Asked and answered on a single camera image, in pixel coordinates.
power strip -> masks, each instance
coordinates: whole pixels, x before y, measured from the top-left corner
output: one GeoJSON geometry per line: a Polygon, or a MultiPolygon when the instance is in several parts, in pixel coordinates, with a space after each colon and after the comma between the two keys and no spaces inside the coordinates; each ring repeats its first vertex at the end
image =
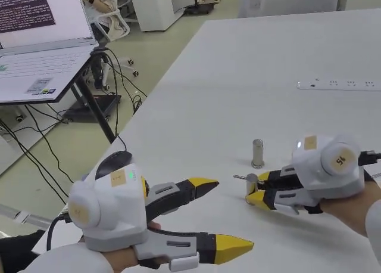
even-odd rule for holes
{"type": "Polygon", "coordinates": [[[298,82],[299,89],[381,91],[381,82],[360,80],[324,80],[298,82]]]}

computer mouse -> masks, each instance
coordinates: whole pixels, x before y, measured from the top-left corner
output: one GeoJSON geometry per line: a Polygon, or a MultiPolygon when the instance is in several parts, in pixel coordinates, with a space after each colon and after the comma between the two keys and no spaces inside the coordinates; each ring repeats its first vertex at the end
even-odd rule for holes
{"type": "Polygon", "coordinates": [[[96,170],[95,180],[131,164],[131,159],[132,154],[127,151],[112,153],[99,164],[96,170]]]}

laptop sticker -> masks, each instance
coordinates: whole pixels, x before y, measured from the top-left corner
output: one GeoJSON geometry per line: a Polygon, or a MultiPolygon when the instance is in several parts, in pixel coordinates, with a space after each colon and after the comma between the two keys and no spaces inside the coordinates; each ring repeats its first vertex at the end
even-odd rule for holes
{"type": "Polygon", "coordinates": [[[46,89],[46,86],[48,83],[52,80],[52,78],[40,78],[37,79],[25,92],[26,94],[32,94],[32,95],[38,95],[40,94],[43,90],[46,90],[46,93],[49,91],[46,89]]]}
{"type": "Polygon", "coordinates": [[[0,0],[0,33],[53,25],[47,0],[0,0]]]}
{"type": "Polygon", "coordinates": [[[55,92],[55,90],[56,90],[55,88],[49,89],[47,94],[53,94],[55,92]]]}

laptop screen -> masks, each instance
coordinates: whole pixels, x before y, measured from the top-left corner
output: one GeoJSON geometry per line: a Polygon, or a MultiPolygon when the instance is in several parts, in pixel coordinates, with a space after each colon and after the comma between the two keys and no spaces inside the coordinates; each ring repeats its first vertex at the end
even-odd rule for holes
{"type": "Polygon", "coordinates": [[[0,49],[91,37],[81,0],[0,0],[0,49]]]}

beige sticker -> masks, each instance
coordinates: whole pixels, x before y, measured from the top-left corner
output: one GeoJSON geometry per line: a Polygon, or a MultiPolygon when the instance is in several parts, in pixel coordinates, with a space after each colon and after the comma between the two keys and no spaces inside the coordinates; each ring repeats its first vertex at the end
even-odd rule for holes
{"type": "Polygon", "coordinates": [[[331,167],[334,168],[335,171],[341,172],[354,161],[356,161],[355,154],[349,149],[343,149],[334,159],[332,159],[331,167]]]}
{"type": "Polygon", "coordinates": [[[90,221],[89,210],[77,203],[69,203],[69,215],[81,224],[88,224],[90,221]]]}
{"type": "Polygon", "coordinates": [[[316,150],[317,148],[317,137],[309,136],[304,138],[304,150],[316,150]]]}
{"type": "Polygon", "coordinates": [[[124,172],[123,169],[112,172],[110,176],[111,176],[111,186],[113,188],[119,185],[124,185],[127,182],[126,173],[124,172]]]}

